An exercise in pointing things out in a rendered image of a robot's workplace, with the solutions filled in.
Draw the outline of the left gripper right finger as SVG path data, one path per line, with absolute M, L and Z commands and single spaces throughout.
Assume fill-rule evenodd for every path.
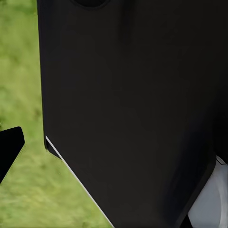
M 228 128 L 217 126 L 213 144 L 228 165 Z

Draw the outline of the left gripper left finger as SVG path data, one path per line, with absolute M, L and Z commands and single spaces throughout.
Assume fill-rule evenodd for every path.
M 0 183 L 25 144 L 20 126 L 0 132 Z

